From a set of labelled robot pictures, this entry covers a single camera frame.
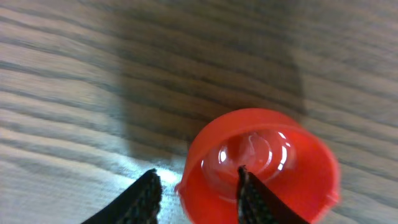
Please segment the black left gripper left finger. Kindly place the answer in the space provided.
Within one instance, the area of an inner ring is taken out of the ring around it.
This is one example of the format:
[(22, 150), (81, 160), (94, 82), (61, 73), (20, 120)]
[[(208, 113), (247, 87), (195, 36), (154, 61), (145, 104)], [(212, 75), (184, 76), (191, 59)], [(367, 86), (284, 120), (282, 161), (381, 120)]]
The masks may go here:
[(150, 169), (82, 224), (157, 224), (161, 199), (160, 177)]

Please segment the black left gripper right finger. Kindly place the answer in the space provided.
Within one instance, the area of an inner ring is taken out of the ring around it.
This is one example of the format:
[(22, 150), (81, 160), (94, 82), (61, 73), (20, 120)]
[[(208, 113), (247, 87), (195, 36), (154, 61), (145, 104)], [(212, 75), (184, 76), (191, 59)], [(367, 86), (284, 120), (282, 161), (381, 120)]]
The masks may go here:
[(308, 224), (245, 166), (238, 168), (238, 175), (239, 224)]

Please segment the red plastic measuring scoop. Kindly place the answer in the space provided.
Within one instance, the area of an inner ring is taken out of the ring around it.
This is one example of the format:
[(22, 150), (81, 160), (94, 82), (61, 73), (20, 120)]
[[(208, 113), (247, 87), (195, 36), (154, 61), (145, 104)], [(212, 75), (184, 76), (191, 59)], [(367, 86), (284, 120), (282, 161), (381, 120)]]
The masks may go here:
[(207, 124), (189, 148), (176, 191), (190, 221), (238, 223), (240, 166), (308, 223), (340, 199), (340, 170), (324, 143), (280, 112), (241, 109)]

